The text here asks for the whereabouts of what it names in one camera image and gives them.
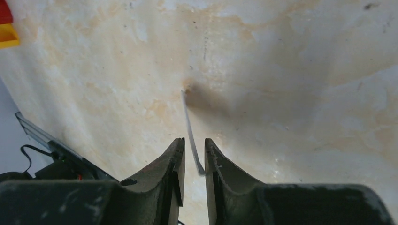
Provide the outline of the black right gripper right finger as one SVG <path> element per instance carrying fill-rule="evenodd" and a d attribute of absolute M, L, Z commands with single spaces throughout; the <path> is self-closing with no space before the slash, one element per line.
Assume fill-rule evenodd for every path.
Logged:
<path fill-rule="evenodd" d="M 264 183 L 205 140 L 211 225 L 392 225 L 372 189 L 358 184 Z"/>

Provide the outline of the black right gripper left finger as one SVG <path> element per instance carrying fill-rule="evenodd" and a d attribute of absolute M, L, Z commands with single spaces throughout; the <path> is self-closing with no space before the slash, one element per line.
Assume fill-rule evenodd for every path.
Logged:
<path fill-rule="evenodd" d="M 3 225 L 176 225 L 183 205 L 185 140 L 175 139 L 134 175 L 116 180 L 9 180 Z"/>

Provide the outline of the white battery cover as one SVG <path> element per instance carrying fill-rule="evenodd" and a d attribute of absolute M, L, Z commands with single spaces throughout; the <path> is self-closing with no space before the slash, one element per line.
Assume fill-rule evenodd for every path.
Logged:
<path fill-rule="evenodd" d="M 186 121 L 187 134 L 188 134 L 194 162 L 195 162 L 199 176 L 205 176 L 206 171 L 205 171 L 204 167 L 202 166 L 202 164 L 200 163 L 197 147 L 196 147 L 196 144 L 194 141 L 193 131 L 192 131 L 190 118 L 189 118 L 189 114 L 188 114 L 188 108 L 187 108 L 187 104 L 186 104 L 186 91 L 184 91 L 184 90 L 181 91 L 181 97 L 182 97 L 182 103 L 183 103 L 183 109 L 184 109 L 184 115 L 185 115 L 185 121 Z"/>

